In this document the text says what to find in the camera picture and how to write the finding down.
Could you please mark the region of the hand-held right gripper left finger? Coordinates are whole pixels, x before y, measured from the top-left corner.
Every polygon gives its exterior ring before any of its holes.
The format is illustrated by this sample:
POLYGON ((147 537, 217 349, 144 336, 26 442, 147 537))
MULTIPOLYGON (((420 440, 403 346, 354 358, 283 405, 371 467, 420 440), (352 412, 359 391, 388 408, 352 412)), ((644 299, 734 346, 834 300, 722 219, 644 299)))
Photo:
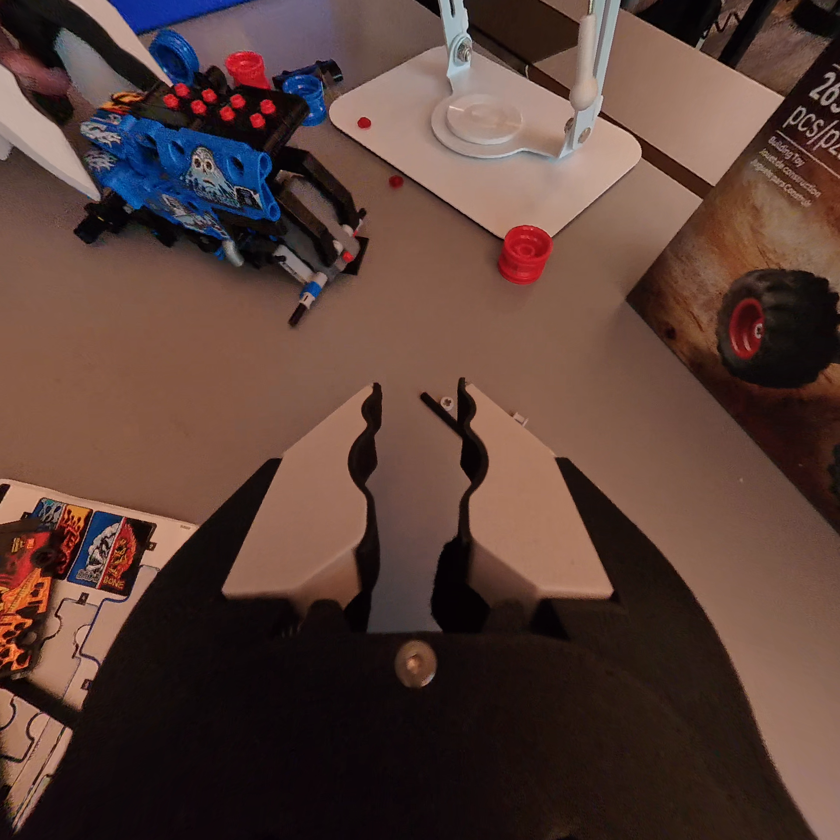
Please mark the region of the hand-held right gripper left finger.
POLYGON ((368 629, 381 568, 375 501, 382 387, 370 383, 290 446, 222 587, 228 600, 278 598, 303 619, 321 601, 368 629))

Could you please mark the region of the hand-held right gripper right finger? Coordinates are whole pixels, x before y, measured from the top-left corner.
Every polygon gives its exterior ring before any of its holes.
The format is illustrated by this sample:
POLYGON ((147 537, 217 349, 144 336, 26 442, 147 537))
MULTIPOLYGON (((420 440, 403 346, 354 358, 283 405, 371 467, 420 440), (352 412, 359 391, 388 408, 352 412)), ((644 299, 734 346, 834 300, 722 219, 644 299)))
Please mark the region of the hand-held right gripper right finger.
POLYGON ((468 486, 437 562, 436 624, 478 632, 499 606, 516 606, 529 624, 544 602, 608 602, 613 583, 557 455, 465 378, 456 394, 468 486))

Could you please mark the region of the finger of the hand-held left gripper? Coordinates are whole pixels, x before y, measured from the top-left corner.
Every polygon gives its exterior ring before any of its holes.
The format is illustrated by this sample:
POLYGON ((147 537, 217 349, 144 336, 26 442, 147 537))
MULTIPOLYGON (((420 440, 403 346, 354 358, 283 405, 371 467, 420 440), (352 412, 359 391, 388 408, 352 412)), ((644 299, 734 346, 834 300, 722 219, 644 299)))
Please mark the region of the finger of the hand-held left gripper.
POLYGON ((56 53, 72 86, 97 107, 113 93, 149 91, 170 78, 106 1, 58 2, 56 53))
POLYGON ((13 146, 61 181, 100 200, 100 192, 67 137, 28 100, 14 74, 1 66, 1 134, 13 146))

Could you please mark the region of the long dark axle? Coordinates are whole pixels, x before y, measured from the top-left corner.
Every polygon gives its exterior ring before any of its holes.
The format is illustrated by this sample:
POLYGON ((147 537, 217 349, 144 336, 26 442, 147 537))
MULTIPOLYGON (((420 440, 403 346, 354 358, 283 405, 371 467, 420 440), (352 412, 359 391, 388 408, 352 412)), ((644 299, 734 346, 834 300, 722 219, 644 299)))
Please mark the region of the long dark axle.
POLYGON ((435 399, 433 399, 433 397, 427 392, 421 392, 420 399, 423 402, 423 404, 430 411, 432 411, 437 418, 443 421, 445 425, 447 425, 447 427, 453 430, 459 437, 462 437, 463 433, 461 430, 461 426, 457 419, 456 413, 453 413, 452 406, 447 408, 440 401, 436 401, 435 399))

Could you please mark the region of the black blue brick truck model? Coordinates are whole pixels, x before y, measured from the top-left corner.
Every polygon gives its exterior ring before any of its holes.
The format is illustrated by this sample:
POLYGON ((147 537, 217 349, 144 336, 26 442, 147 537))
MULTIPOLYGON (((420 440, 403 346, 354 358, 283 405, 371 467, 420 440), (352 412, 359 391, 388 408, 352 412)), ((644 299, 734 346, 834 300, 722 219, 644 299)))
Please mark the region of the black blue brick truck model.
POLYGON ((164 246, 181 237, 234 266, 278 266, 301 283, 296 326, 339 277, 366 212, 308 150, 290 145, 308 115, 281 88, 230 85, 210 66, 193 84, 114 93, 80 126, 101 199, 74 234, 93 245, 129 224, 164 246))

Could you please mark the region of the black skull sticker panel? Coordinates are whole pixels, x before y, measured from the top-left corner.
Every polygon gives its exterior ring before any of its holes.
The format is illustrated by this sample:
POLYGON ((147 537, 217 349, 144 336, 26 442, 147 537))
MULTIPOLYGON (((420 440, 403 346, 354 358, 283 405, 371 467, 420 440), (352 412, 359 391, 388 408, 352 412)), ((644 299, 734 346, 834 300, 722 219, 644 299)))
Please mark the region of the black skull sticker panel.
POLYGON ((62 540, 41 518, 1 526, 1 677, 37 663, 46 638, 53 584, 64 564, 62 540))

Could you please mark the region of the blue bin with tag label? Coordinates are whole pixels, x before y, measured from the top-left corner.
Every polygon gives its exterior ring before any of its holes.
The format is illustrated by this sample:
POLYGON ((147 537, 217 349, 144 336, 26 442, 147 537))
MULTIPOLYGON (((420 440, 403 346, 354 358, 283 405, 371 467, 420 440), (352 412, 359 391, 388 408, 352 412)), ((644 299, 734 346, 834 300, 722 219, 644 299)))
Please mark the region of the blue bin with tag label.
POLYGON ((250 1, 110 1, 136 35, 249 3, 250 1))

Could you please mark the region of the blue wheel hub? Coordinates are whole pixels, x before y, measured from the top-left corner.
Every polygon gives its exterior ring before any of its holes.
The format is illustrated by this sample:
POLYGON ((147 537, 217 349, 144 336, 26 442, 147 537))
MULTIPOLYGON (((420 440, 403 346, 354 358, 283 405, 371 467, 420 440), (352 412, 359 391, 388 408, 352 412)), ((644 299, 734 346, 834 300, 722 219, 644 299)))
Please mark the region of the blue wheel hub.
POLYGON ((283 92, 298 96, 308 107, 308 115, 302 121, 303 127, 316 127, 324 123, 328 114, 322 79, 313 73, 297 72, 284 76, 281 82, 283 92))
POLYGON ((175 85, 190 87, 201 66, 194 48, 180 34, 170 28, 157 32, 149 45, 149 51, 157 64, 175 85))

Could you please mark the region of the red wheel hub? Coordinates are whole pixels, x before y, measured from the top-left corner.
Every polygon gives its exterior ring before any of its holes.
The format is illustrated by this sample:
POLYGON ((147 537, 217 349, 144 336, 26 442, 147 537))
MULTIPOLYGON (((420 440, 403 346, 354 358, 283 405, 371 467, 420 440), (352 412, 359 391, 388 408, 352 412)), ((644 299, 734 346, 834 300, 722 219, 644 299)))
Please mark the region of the red wheel hub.
POLYGON ((251 50, 236 51, 226 57, 224 64, 237 87, 272 89, 261 54, 251 50))
POLYGON ((503 239, 498 270, 512 284, 527 286, 537 281, 553 252, 553 238, 540 227, 519 225, 503 239))

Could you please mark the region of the black connector block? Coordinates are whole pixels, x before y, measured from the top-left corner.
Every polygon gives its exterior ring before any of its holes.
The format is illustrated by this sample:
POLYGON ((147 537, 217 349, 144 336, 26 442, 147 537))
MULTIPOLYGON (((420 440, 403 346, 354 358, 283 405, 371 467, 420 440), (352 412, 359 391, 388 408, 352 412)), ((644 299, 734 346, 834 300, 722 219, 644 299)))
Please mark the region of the black connector block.
POLYGON ((311 76, 318 78, 324 87, 334 88, 343 83, 343 72, 334 59, 317 60, 309 66, 294 70, 284 70, 271 78, 275 88, 281 88, 282 83, 294 76, 311 76))

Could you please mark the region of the sticker sheet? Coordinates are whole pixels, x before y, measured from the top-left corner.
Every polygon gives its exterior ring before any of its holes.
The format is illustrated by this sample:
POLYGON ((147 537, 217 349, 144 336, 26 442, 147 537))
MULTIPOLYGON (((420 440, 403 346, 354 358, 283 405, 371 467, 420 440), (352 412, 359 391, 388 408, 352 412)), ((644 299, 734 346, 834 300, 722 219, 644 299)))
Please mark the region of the sticker sheet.
POLYGON ((1 501, 2 524, 41 518, 64 552, 38 661, 2 678, 2 836, 13 837, 64 758, 120 629, 197 526, 12 479, 1 501))

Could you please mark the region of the white book stand base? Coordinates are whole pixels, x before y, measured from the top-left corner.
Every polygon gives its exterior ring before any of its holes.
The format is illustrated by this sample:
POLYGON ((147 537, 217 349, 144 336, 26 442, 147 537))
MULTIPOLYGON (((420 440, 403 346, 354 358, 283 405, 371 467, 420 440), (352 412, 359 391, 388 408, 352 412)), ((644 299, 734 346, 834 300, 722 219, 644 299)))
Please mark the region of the white book stand base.
POLYGON ((450 150, 434 129, 447 128, 436 107, 452 93, 442 45, 424 51, 341 95, 332 124, 493 235, 519 225, 556 235, 629 173, 639 142, 598 118, 579 150, 551 160, 528 150, 476 159, 450 150), (360 130, 367 117, 372 126, 360 130))

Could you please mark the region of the monster truck set box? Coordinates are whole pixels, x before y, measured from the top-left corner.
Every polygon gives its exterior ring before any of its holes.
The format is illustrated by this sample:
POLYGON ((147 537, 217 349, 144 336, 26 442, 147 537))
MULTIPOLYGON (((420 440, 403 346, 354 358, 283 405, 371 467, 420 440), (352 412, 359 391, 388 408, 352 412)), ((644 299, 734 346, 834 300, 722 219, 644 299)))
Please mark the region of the monster truck set box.
POLYGON ((838 530, 835 38, 627 302, 838 530))

